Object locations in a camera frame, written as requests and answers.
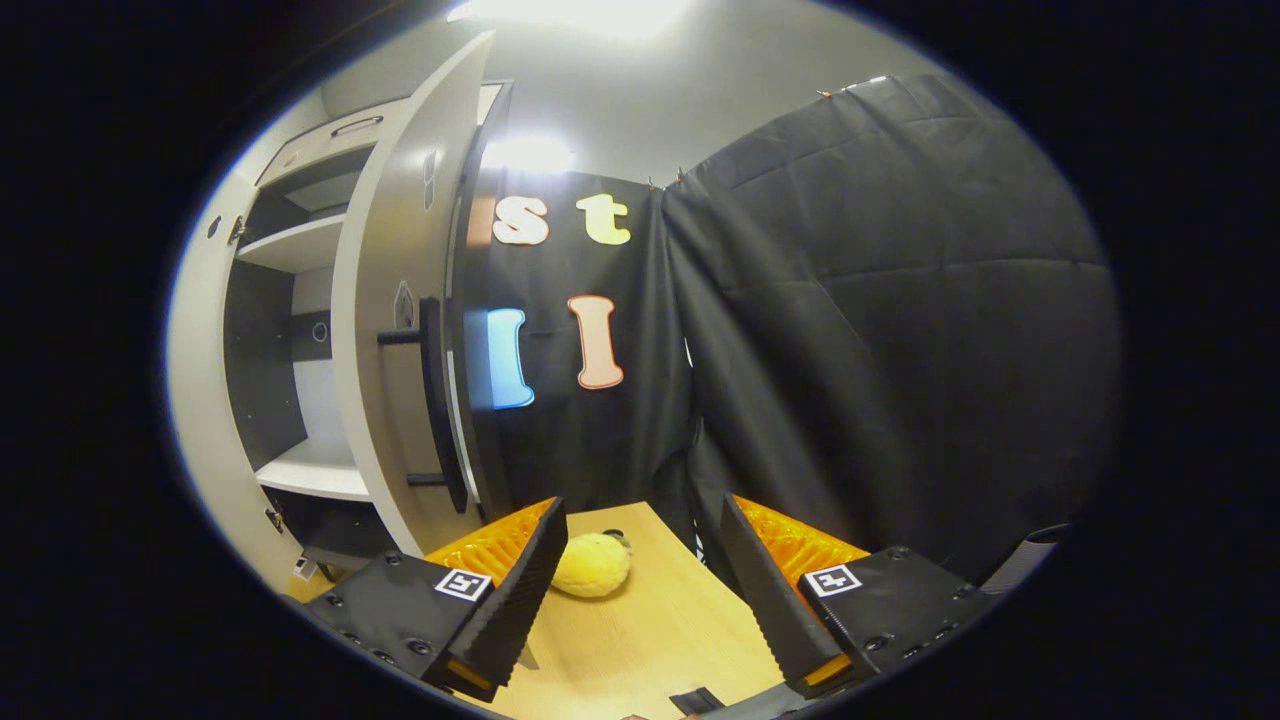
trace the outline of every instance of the white wall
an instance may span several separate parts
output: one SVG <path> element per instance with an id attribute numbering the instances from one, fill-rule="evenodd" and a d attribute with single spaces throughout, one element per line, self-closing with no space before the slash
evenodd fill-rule
<path id="1" fill-rule="evenodd" d="M 659 186 L 759 126 L 877 76 L 941 72 L 870 24 L 799 0 L 691 0 L 652 38 L 527 20 L 443 18 L 324 82 L 330 115 L 404 96 L 484 29 L 484 70 L 513 79 L 511 132 L 549 135 L 572 169 Z"/>
<path id="2" fill-rule="evenodd" d="M 227 392 L 223 315 L 236 249 L 228 237 L 237 215 L 248 215 L 253 182 L 279 146 L 326 122 L 319 91 L 282 115 L 241 156 L 196 220 L 178 265 L 165 337 L 165 383 L 178 446 L 212 523 L 275 592 L 284 592 L 301 547 L 279 534 L 241 445 Z M 212 219 L 218 232 L 206 237 Z"/>

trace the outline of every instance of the wooden table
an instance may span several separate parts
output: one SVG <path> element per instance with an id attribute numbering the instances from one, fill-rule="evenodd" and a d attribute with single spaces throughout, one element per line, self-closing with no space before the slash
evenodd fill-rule
<path id="1" fill-rule="evenodd" d="M 596 600 L 550 589 L 511 683 L 476 705 L 520 720 L 677 720 L 669 696 L 707 687 L 730 705 L 782 682 L 746 603 L 648 503 L 568 515 L 570 537 L 609 528 L 634 548 L 626 583 Z"/>

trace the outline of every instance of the black fabric backdrop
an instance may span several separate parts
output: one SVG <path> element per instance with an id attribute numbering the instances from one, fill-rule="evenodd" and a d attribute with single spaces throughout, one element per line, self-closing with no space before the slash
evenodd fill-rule
<path id="1" fill-rule="evenodd" d="M 630 208 L 622 246 L 573 208 L 602 191 Z M 648 500 L 690 543 L 728 489 L 980 582 L 1069 520 L 1102 464 L 1120 373 L 1106 258 L 1048 159 L 954 79 L 819 99 L 664 191 L 512 174 L 504 195 L 541 197 L 552 228 L 492 260 L 494 306 L 527 315 L 536 393 L 499 413 L 517 506 Z M 577 387 L 581 293 L 617 305 L 614 388 Z"/>

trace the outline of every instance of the yellow plush toy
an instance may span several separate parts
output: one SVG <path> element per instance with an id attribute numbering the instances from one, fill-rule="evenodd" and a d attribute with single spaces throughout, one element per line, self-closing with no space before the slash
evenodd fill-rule
<path id="1" fill-rule="evenodd" d="M 631 571 L 631 542 L 620 530 L 586 533 L 568 541 L 552 585 L 579 597 L 604 597 Z"/>

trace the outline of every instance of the white shelf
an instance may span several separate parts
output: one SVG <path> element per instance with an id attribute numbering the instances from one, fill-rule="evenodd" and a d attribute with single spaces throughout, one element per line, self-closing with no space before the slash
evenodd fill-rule
<path id="1" fill-rule="evenodd" d="M 338 236 L 346 214 L 321 218 L 269 234 L 241 247 L 236 258 L 285 273 L 305 273 L 333 266 Z"/>
<path id="2" fill-rule="evenodd" d="M 257 482 L 315 497 L 371 502 L 351 448 L 320 445 L 311 438 L 264 465 L 257 471 Z"/>

